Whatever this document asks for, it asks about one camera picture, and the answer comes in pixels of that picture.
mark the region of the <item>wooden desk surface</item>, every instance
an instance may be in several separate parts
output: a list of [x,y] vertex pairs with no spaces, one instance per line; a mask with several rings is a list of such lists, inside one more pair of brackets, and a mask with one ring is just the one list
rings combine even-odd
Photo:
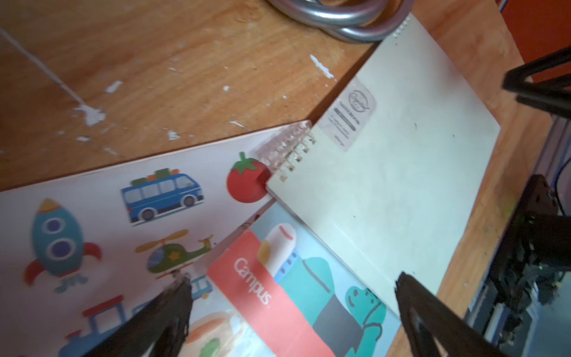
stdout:
[[[413,13],[502,128],[438,294],[463,316],[551,121],[501,90],[522,60],[492,0],[418,0]],[[88,127],[77,102],[0,38],[0,190],[304,119],[339,89],[310,55],[340,79],[371,47],[264,0],[19,0],[0,5],[0,26],[107,113]],[[389,355],[410,355],[402,331]]]

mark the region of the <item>cartoon rocket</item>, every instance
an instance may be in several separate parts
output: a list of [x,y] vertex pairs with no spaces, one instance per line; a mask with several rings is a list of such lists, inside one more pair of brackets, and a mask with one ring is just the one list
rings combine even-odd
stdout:
[[[32,226],[32,247],[36,260],[24,272],[28,285],[42,272],[62,278],[76,272],[84,255],[101,260],[101,249],[93,243],[84,243],[81,227],[75,218],[56,201],[46,198],[40,204]],[[87,278],[76,275],[62,280],[56,292],[64,292],[75,282],[85,284]]]
[[262,241],[258,249],[258,262],[265,266],[272,276],[275,276],[293,252],[295,242],[295,228],[289,223],[278,224]]

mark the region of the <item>campus notebook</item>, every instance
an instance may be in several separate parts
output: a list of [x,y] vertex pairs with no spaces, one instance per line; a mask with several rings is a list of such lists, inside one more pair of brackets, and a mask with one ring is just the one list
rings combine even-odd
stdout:
[[[172,283],[172,270],[188,272],[246,229],[271,201],[263,186],[271,173],[255,150],[306,128],[295,123],[0,192],[0,355],[80,357],[105,340]],[[195,337],[214,336],[218,326],[223,344],[235,312],[216,303],[206,276],[191,283],[190,323],[208,325]],[[220,314],[201,320],[207,311]]]
[[208,265],[208,278],[277,357],[383,357],[400,327],[279,203]]
[[410,15],[267,187],[398,314],[402,271],[437,293],[499,131]]

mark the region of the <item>paint scratch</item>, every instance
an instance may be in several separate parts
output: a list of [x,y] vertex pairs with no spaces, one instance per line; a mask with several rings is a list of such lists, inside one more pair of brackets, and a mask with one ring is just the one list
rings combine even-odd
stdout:
[[109,125],[108,127],[104,128],[104,129],[101,129],[100,133],[101,133],[101,134],[105,134],[106,132],[108,132],[109,130],[113,129],[113,128],[116,127],[116,126],[117,126],[117,124],[115,124],[115,123],[114,123],[114,124],[111,124],[111,125]]
[[108,152],[109,154],[111,154],[111,155],[115,155],[115,156],[119,155],[119,154],[117,154],[117,152],[116,152],[115,150],[113,150],[113,149],[110,148],[110,147],[106,147],[106,148],[105,148],[105,151],[107,151],[107,152]]
[[121,81],[115,81],[112,85],[110,85],[109,87],[107,87],[107,89],[105,89],[105,93],[107,93],[107,94],[115,93],[115,91],[117,91],[117,89],[119,89],[119,87],[122,84],[123,84],[123,82],[121,82]]
[[329,72],[329,68],[325,67],[321,62],[319,62],[319,60],[314,55],[309,55],[309,57],[315,63],[315,66],[317,66],[317,68],[323,72],[325,77],[335,79],[335,76]]
[[85,113],[85,124],[87,126],[93,126],[99,122],[102,122],[107,116],[103,110],[94,109],[86,104],[81,104],[79,107],[74,108],[74,110],[82,111]]
[[169,130],[168,140],[177,140],[177,139],[180,139],[180,135],[176,131]]
[[29,53],[15,38],[13,38],[8,31],[4,30],[0,27],[0,34],[10,42],[16,49],[26,56],[33,64],[38,66],[38,68],[46,74],[55,84],[57,84],[64,92],[67,93],[70,97],[72,97],[76,102],[79,103],[79,107],[75,108],[76,110],[82,110],[85,112],[85,122],[88,126],[92,126],[97,124],[98,122],[105,119],[105,113],[98,109],[93,109],[92,107],[88,106],[83,99],[81,99],[71,88],[67,86],[67,84],[63,83],[61,79],[52,71],[50,70],[42,61],[39,60],[36,56]]
[[242,124],[240,124],[240,123],[237,122],[237,121],[231,121],[230,124],[238,125],[239,127],[242,127],[242,128],[244,128],[244,129],[246,129],[246,130],[248,130],[248,131],[252,131],[252,130],[246,128],[245,126],[243,126]]

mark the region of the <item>sticker label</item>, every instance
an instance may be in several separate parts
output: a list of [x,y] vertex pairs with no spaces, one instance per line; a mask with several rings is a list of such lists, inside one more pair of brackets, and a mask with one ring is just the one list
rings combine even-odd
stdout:
[[354,77],[317,125],[343,151],[349,150],[376,108],[372,94]]

